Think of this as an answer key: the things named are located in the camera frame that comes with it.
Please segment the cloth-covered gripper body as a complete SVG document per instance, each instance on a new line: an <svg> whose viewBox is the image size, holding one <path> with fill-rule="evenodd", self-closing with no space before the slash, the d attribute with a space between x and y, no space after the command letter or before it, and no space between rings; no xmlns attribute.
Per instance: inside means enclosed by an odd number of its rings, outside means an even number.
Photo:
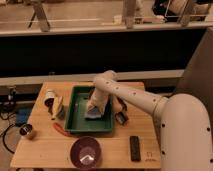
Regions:
<svg viewBox="0 0 213 171"><path fill-rule="evenodd" d="M100 113L104 113L108 100L109 94L107 92L93 88L86 103L86 111L89 112L97 107Z"/></svg>

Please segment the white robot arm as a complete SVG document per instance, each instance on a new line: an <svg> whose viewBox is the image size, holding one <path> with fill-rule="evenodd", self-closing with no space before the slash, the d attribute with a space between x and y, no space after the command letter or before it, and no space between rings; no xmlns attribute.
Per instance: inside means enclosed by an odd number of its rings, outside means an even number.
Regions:
<svg viewBox="0 0 213 171"><path fill-rule="evenodd" d="M213 138L208 111L196 97L180 93L170 98L116 80L108 70L93 78L95 87L88 111L100 113L115 95L160 120L161 171L213 171Z"/></svg>

